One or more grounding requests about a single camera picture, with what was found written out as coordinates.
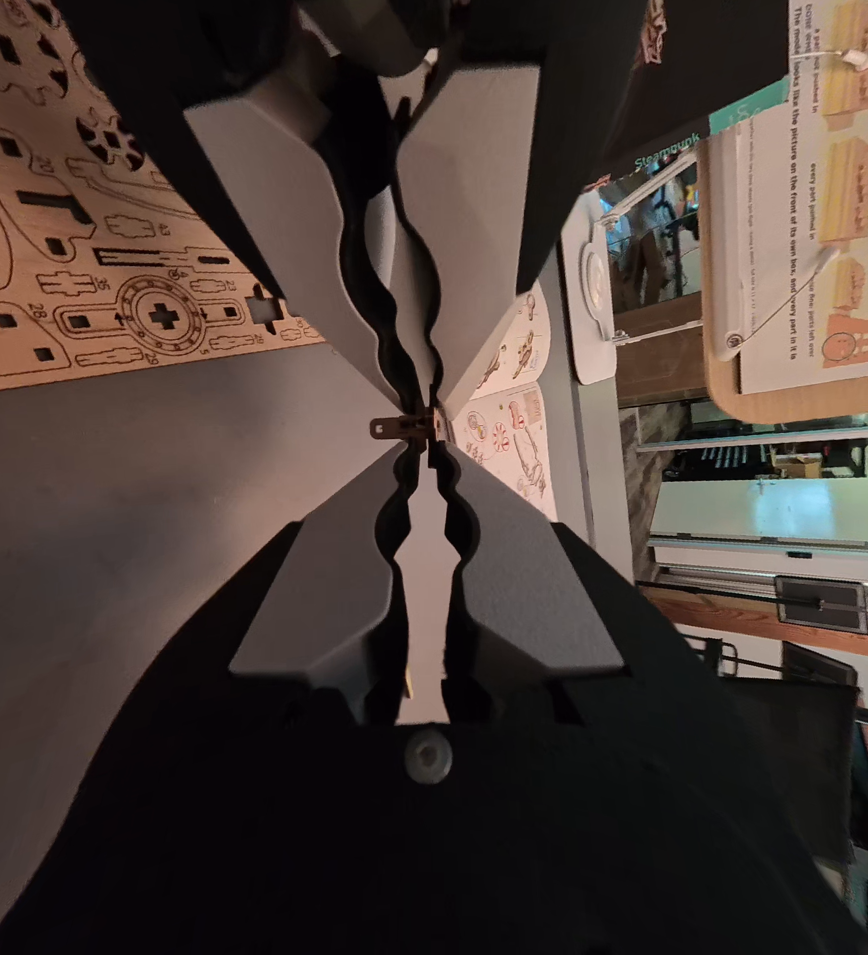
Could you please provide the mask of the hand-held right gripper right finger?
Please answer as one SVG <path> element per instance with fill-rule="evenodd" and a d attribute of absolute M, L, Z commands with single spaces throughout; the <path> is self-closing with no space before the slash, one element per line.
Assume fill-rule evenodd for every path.
<path fill-rule="evenodd" d="M 434 456 L 444 534 L 459 559 L 445 629 L 445 683 L 517 690 L 607 676 L 624 661 L 554 524 L 463 452 Z"/>

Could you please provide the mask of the black model kit box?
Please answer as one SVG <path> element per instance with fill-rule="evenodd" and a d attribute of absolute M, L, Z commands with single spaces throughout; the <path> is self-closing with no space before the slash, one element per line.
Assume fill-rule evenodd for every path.
<path fill-rule="evenodd" d="M 786 102 L 787 1 L 649 2 L 624 104 L 593 184 L 675 161 Z"/>

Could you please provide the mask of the assembly instruction booklet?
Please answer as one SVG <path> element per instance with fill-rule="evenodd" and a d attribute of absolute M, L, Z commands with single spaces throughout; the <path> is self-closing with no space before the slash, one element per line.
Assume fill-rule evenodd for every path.
<path fill-rule="evenodd" d="M 547 365 L 551 325 L 539 282 L 515 300 L 506 317 L 505 335 L 478 367 L 476 388 L 451 419 L 450 435 L 468 457 L 555 521 L 539 381 Z"/>

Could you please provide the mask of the printed instruction sheet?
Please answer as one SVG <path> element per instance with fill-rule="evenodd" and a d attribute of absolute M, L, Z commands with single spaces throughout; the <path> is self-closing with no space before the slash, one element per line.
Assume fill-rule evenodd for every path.
<path fill-rule="evenodd" d="M 744 394 L 868 376 L 868 1 L 789 19 L 788 98 L 744 124 Z"/>

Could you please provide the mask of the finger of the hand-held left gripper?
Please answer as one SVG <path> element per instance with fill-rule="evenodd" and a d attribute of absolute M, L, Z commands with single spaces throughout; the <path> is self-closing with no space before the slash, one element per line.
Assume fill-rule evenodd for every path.
<path fill-rule="evenodd" d="M 437 397 L 460 411 L 517 297 L 540 67 L 458 69 L 425 104 L 397 155 L 404 211 L 436 269 L 430 331 Z"/>
<path fill-rule="evenodd" d="M 331 121 L 275 78 L 184 115 L 289 309 L 401 411 L 415 411 L 415 367 L 368 253 L 370 199 L 324 137 Z"/>

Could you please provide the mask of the wooden display board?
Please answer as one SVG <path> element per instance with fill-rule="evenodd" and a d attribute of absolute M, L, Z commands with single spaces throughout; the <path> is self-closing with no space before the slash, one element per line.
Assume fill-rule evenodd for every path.
<path fill-rule="evenodd" d="M 708 139 L 699 146 L 698 152 L 700 208 L 701 186 L 704 180 L 700 165 Z M 700 209 L 699 213 L 701 228 L 705 216 Z M 701 242 L 703 254 L 705 244 L 702 233 Z M 711 295 L 704 283 L 710 277 L 711 269 L 704 263 L 704 255 L 702 255 L 702 317 L 706 384 L 710 397 L 722 411 L 742 421 L 763 424 L 868 412 L 868 376 L 761 393 L 742 393 L 739 388 L 738 356 L 731 362 L 721 363 L 714 358 L 710 347 Z"/>

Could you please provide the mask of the laser-cut plywood parts sheet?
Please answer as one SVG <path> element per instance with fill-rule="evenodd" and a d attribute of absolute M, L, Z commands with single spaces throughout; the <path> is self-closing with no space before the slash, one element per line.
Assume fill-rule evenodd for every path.
<path fill-rule="evenodd" d="M 55 2 L 0 1 L 0 390 L 322 344 L 162 174 Z"/>

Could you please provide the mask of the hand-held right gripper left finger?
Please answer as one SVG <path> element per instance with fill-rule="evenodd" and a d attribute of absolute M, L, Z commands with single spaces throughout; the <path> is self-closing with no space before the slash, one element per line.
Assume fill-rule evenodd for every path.
<path fill-rule="evenodd" d="M 355 717 L 395 717 L 408 655 L 398 550 L 416 448 L 394 444 L 302 521 L 236 651 L 240 677 L 336 689 Z"/>

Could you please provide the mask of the black framed panel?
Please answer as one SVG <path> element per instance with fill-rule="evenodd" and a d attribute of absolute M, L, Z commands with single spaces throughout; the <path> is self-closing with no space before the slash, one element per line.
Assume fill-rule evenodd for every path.
<path fill-rule="evenodd" d="M 860 582 L 775 576 L 774 594 L 783 624 L 868 636 L 868 595 Z"/>

